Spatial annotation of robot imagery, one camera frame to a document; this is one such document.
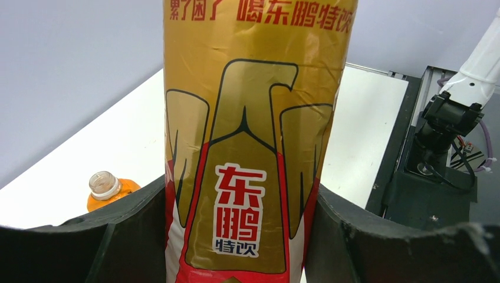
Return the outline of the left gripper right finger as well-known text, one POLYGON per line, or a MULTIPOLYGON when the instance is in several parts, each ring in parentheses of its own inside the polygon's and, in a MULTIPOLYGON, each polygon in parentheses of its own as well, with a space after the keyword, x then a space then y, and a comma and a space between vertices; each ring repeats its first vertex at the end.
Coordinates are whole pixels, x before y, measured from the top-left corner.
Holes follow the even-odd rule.
POLYGON ((420 231, 319 189, 305 262, 308 282, 498 282, 499 226, 420 231))

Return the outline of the orange blue label bottle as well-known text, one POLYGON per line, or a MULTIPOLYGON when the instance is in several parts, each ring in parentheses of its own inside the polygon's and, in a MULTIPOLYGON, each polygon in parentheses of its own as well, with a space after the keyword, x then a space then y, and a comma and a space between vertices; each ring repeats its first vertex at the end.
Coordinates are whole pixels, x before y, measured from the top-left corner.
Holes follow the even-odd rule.
POLYGON ((120 179, 108 171, 92 175, 88 181, 90 194, 87 200, 88 212, 93 212, 141 189, 135 181, 120 179))

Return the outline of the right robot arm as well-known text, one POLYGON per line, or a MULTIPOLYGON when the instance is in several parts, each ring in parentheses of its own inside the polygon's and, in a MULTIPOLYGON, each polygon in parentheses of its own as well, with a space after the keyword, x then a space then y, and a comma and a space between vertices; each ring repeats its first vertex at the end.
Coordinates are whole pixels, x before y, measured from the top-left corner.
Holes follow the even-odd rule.
POLYGON ((423 125, 414 137, 412 167, 424 176, 437 175, 442 158, 456 136, 467 135, 483 117, 482 109, 499 80, 499 14, 463 63, 441 86, 421 114, 423 125))

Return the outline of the gold red label bottle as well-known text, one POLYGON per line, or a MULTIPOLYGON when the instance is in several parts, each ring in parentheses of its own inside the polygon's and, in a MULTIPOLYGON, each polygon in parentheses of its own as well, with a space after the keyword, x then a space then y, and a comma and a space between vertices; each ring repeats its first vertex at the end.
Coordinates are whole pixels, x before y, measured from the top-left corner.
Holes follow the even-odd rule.
POLYGON ((167 282, 300 282, 357 6, 164 1, 167 282))

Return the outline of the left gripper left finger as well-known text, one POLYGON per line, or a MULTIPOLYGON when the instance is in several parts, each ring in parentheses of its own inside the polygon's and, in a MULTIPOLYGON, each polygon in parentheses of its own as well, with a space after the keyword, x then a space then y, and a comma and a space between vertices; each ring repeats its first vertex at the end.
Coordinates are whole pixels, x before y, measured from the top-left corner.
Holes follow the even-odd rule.
POLYGON ((2 282, 165 282, 165 179, 59 226, 1 228, 2 282))

